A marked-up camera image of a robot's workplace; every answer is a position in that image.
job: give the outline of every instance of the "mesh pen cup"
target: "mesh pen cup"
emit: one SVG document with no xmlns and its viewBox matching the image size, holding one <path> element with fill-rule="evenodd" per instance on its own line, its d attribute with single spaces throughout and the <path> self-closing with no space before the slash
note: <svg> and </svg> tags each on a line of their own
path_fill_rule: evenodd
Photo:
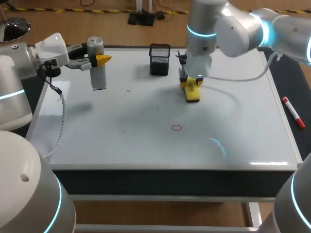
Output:
<svg viewBox="0 0 311 233">
<path fill-rule="evenodd" d="M 167 76 L 169 73 L 171 46 L 165 44 L 151 44 L 149 49 L 150 74 Z"/>
</svg>

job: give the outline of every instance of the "yellow black tape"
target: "yellow black tape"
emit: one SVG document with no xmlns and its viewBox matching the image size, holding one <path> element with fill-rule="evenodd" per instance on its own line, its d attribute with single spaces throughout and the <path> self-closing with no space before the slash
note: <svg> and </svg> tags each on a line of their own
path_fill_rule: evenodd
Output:
<svg viewBox="0 0 311 233">
<path fill-rule="evenodd" d="M 88 12 L 88 13 L 132 13 L 132 10 L 89 10 L 89 9 L 69 9 L 69 8 L 16 8 L 9 9 L 4 8 L 5 11 L 55 11 L 57 13 L 61 12 Z M 189 11 L 158 11 L 164 14 L 174 14 L 174 15 L 188 15 Z M 298 13 L 298 14 L 311 14 L 311 10 L 275 10 L 277 13 Z"/>
</svg>

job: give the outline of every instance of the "black stand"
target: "black stand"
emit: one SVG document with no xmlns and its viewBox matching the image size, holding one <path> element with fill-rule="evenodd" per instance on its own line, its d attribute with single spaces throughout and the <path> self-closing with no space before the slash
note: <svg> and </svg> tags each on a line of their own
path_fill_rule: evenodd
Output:
<svg viewBox="0 0 311 233">
<path fill-rule="evenodd" d="M 146 11 L 130 13 L 127 24 L 153 26 L 155 21 L 155 14 Z"/>
</svg>

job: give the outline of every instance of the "blue light ring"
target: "blue light ring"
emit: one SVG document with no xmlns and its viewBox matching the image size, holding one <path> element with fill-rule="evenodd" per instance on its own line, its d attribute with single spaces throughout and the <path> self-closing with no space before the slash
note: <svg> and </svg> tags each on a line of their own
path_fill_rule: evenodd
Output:
<svg viewBox="0 0 311 233">
<path fill-rule="evenodd" d="M 25 90 L 20 90 L 20 91 L 17 91 L 17 92 L 8 94 L 8 95 L 0 96 L 0 100 L 6 99 L 6 98 L 9 98 L 9 97 L 12 97 L 12 96 L 16 96 L 16 95 L 24 93 L 24 92 L 25 92 Z"/>
<path fill-rule="evenodd" d="M 253 13 L 249 13 L 249 15 L 254 17 L 255 19 L 257 19 L 261 25 L 263 35 L 262 35 L 262 42 L 259 45 L 259 47 L 260 47 L 263 45 L 263 43 L 267 43 L 269 41 L 269 26 L 267 23 L 264 23 L 259 16 L 255 15 Z"/>
<path fill-rule="evenodd" d="M 52 219 L 52 221 L 50 222 L 49 226 L 47 227 L 47 229 L 44 231 L 44 233 L 48 233 L 49 230 L 51 229 L 51 227 L 53 226 L 57 216 L 58 216 L 58 213 L 59 213 L 59 210 L 60 210 L 60 206 L 61 206 L 61 203 L 62 203 L 62 187 L 60 185 L 60 182 L 58 180 L 58 178 L 56 177 L 57 179 L 57 182 L 58 182 L 58 186 L 59 186 L 59 201 L 58 201 L 58 206 L 57 206 L 57 210 L 56 210 L 56 213 L 54 215 L 54 218 Z"/>
<path fill-rule="evenodd" d="M 307 59 L 308 61 L 311 63 L 311 37 L 309 39 L 309 42 L 308 42 L 308 47 L 307 47 Z"/>
<path fill-rule="evenodd" d="M 295 206 L 298 214 L 300 215 L 301 219 L 309 227 L 309 229 L 311 229 L 311 224 L 308 222 L 308 220 L 304 217 L 304 215 L 302 214 L 301 210 L 299 209 L 299 206 L 297 204 L 297 201 L 296 201 L 296 198 L 295 198 L 295 195 L 294 195 L 294 178 L 295 178 L 295 174 L 293 175 L 292 184 L 291 184 L 291 193 L 292 193 L 293 203 L 294 203 L 294 206 Z"/>
<path fill-rule="evenodd" d="M 212 37 L 212 36 L 215 36 L 215 35 L 216 35 L 216 33 L 214 33 L 214 34 L 199 34 L 199 33 L 196 33 L 196 32 L 194 32 L 193 30 L 191 30 L 191 29 L 189 28 L 188 25 L 187 25 L 187 29 L 188 29 L 188 31 L 191 32 L 192 34 L 197 35 L 197 36 L 200 36 L 200 37 Z"/>
</svg>

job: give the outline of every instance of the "whiteboard surface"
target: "whiteboard surface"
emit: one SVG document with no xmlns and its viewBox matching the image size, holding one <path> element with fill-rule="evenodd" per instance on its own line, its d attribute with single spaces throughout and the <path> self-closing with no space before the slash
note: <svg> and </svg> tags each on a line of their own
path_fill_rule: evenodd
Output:
<svg viewBox="0 0 311 233">
<path fill-rule="evenodd" d="M 53 169 L 296 170 L 301 162 L 270 72 L 247 83 L 204 79 L 200 102 L 186 103 L 176 49 L 166 77 L 149 74 L 149 49 L 105 51 L 112 55 L 106 90 L 92 90 L 89 71 L 63 67 L 53 78 L 67 107 Z M 266 65 L 256 50 L 238 58 L 216 50 L 212 58 L 211 76 L 232 79 L 255 77 Z M 58 99 L 48 88 L 32 122 L 30 142 L 44 155 L 58 139 Z"/>
</svg>

